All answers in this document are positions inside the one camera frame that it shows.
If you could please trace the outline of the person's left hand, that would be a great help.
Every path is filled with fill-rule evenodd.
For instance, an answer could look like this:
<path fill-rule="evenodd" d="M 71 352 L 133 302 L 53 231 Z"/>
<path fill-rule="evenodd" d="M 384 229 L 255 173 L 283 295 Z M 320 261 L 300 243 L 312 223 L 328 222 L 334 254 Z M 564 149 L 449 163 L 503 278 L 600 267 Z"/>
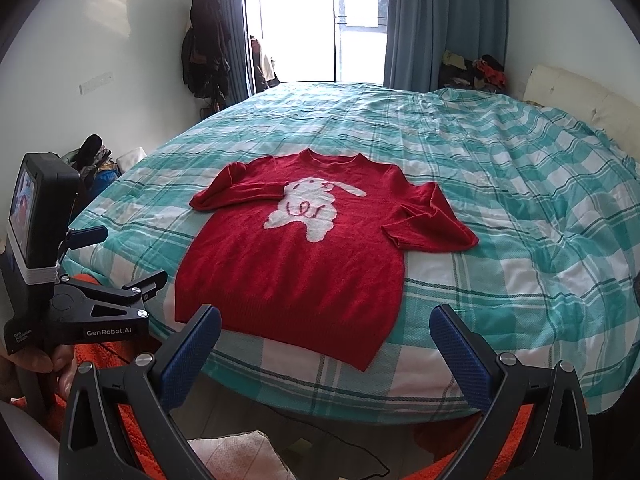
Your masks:
<path fill-rule="evenodd" d="M 51 354 L 35 348 L 23 348 L 19 352 L 9 354 L 1 346 L 1 400 L 9 401 L 23 396 L 17 379 L 17 370 L 27 370 L 39 374 L 49 374 L 55 381 L 55 392 L 63 400 L 67 400 L 77 370 L 75 347 L 62 344 Z"/>

